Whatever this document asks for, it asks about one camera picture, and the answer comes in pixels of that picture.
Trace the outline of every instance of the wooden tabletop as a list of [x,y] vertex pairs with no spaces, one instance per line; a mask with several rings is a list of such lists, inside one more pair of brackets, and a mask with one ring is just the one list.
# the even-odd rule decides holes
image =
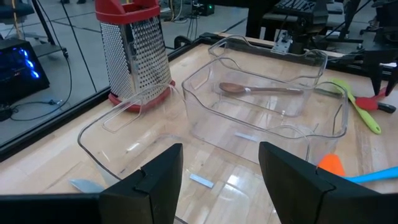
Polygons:
[[[208,47],[208,45],[199,45],[170,63],[172,78],[176,81],[178,89],[182,80],[210,61]],[[326,70],[321,81],[332,77],[346,80],[357,96],[372,96],[373,94],[371,81],[368,78]],[[398,106],[398,91],[394,90],[390,96],[383,99],[383,102]],[[104,101],[2,162],[0,164],[0,194],[78,192],[69,184],[69,179],[89,179],[106,186],[97,167],[76,140],[84,126],[112,107],[109,101]],[[351,105],[349,107],[347,133],[339,140],[334,151],[340,156],[348,176],[398,166],[398,151],[395,149],[394,140],[398,125],[397,113],[387,114],[375,111],[371,114],[382,129],[381,135],[373,134],[353,107]],[[229,185],[216,184],[213,190],[209,190],[209,195],[215,195],[211,203],[199,200],[207,194],[206,188],[190,189],[189,185],[183,185],[182,191],[186,192],[186,195],[180,196],[181,206],[178,207],[176,215],[188,223],[264,223],[264,220],[277,223],[271,201],[260,202],[262,198],[267,198],[267,192],[261,180],[258,165],[238,161],[223,151],[217,151],[216,155],[235,167],[227,176],[226,182]],[[220,179],[224,178],[229,168],[231,167],[226,166],[222,173],[218,173]],[[215,161],[213,161],[212,169],[218,169]],[[239,176],[244,177],[240,182],[236,178]],[[228,190],[228,187],[233,184],[239,185],[242,191],[237,194],[233,189]],[[385,180],[364,185],[382,193],[398,192],[398,180]],[[226,198],[234,201],[235,204],[231,206],[230,203],[225,202]],[[193,205],[192,200],[197,200],[202,204]]]

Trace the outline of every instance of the blue utensil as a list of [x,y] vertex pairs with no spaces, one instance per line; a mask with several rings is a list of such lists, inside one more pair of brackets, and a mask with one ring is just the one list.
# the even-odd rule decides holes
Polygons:
[[364,174],[357,177],[344,177],[354,183],[372,182],[376,180],[384,180],[398,177],[398,167],[392,167],[385,170],[380,170],[370,174]]

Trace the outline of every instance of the gray floor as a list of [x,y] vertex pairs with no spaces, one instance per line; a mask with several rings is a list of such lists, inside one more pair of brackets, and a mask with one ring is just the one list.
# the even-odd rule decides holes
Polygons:
[[[68,25],[65,13],[61,5],[56,0],[40,0],[45,11],[49,15],[55,32],[59,38],[62,46],[68,49],[69,62],[72,70],[73,88],[72,94],[68,103],[61,108],[67,109],[70,105],[74,105],[81,100],[89,97],[95,93],[94,87],[91,84],[90,77],[83,63],[82,57],[78,51],[75,39],[73,38],[72,30]],[[76,36],[81,45],[81,49],[86,58],[88,67],[94,80],[97,90],[108,86],[108,78],[106,76],[106,67],[104,64],[104,53],[101,41],[100,27],[94,14],[94,4],[88,1],[86,4],[77,5],[75,3],[66,5],[72,24],[76,26]],[[247,17],[248,10],[216,6],[216,13],[208,17],[200,17],[197,27],[197,35],[204,32],[220,32],[237,23],[238,21]],[[359,12],[354,18],[355,22],[351,26],[351,37],[357,37],[359,30],[364,29],[368,25],[368,20],[375,15],[374,9],[365,7],[363,11]],[[173,22],[162,23],[162,29],[165,37],[165,43],[168,47],[173,47],[174,38],[178,35],[186,35],[189,22],[184,24],[177,24]],[[0,33],[5,36],[12,26],[0,24]],[[37,16],[31,15],[24,22],[24,32],[35,32],[44,35],[44,30],[39,23]],[[246,32],[246,22],[236,26],[228,31],[232,34],[244,35]],[[369,45],[372,42],[373,34],[365,34],[365,44]],[[356,48],[353,44],[336,44],[337,50],[348,53]],[[65,100],[70,89],[69,72],[67,62],[61,53],[55,53],[49,56],[40,58],[40,62],[50,81],[50,88],[42,90],[36,94],[24,98],[18,103],[30,101],[49,101],[49,100]],[[18,108],[19,112],[13,115],[16,119],[33,118],[54,109],[56,106],[50,105],[26,105]],[[6,142],[24,131],[33,128],[36,125],[48,120],[49,118],[61,112],[56,112],[40,119],[33,121],[12,121],[6,120],[0,123],[0,143]]]

